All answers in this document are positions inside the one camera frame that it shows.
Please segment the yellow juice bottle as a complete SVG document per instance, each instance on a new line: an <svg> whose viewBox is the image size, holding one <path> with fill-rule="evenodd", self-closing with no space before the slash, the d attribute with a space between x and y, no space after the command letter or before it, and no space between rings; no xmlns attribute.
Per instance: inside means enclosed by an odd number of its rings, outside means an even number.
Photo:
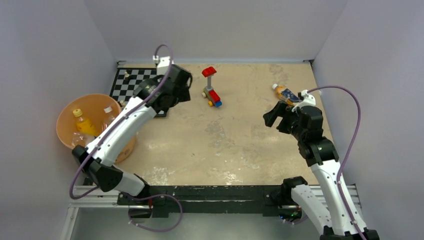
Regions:
<svg viewBox="0 0 424 240"><path fill-rule="evenodd" d="M94 137L97 137L99 135L99 132L97 131L93 122L84 115L83 111L80 108L74 109L72 113L75 117L76 128L80 132Z"/></svg>

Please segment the clear crushed bottle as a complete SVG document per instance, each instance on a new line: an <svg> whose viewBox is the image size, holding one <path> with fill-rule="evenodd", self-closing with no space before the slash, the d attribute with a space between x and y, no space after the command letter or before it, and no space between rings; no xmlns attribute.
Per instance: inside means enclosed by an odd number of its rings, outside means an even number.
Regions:
<svg viewBox="0 0 424 240"><path fill-rule="evenodd" d="M84 133L84 132L74 132L72 135L71 145L76 147L80 145L82 147L86 147L89 143L95 140L93 135Z"/></svg>

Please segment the clear water bottle white label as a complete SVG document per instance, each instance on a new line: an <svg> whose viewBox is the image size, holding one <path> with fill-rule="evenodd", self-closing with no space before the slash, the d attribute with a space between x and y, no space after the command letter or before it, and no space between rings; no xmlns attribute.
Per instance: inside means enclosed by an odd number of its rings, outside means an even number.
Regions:
<svg viewBox="0 0 424 240"><path fill-rule="evenodd" d="M114 114L112 106L105 107L103 109L105 115L102 120L101 130L105 131L108 126L116 119L116 115Z"/></svg>

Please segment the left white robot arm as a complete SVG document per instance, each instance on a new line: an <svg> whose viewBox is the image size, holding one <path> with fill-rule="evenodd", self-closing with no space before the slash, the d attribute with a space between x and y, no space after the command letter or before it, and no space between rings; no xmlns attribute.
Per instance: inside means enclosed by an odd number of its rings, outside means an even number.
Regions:
<svg viewBox="0 0 424 240"><path fill-rule="evenodd" d="M144 124L159 112L191 99L192 81L192 74L176 64L169 65L164 75L144 79L106 130L87 146L73 148L72 155L79 164L77 173L84 173L103 192L117 190L129 194L138 205L146 203L149 199L147 182L117 168L115 162Z"/></svg>

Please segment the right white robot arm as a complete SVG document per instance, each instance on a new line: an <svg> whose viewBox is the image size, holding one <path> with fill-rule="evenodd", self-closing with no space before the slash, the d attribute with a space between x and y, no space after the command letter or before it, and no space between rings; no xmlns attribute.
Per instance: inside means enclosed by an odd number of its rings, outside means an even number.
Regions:
<svg viewBox="0 0 424 240"><path fill-rule="evenodd" d="M286 178L280 196L288 204L296 203L312 221L321 240L378 240L376 230L369 229L359 214L342 177L338 152L323 135L323 113L316 106L296 107L279 101L263 115L267 127L297 140L300 155L318 180L326 204L322 204L301 177Z"/></svg>

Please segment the orange drink bottle blue label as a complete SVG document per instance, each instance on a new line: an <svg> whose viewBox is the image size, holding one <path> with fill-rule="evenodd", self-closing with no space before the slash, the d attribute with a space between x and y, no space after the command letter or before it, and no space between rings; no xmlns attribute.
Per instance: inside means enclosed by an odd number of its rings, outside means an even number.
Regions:
<svg viewBox="0 0 424 240"><path fill-rule="evenodd" d="M273 84L272 89L275 92L277 98L288 105L294 106L300 102L300 99L290 89L283 85Z"/></svg>

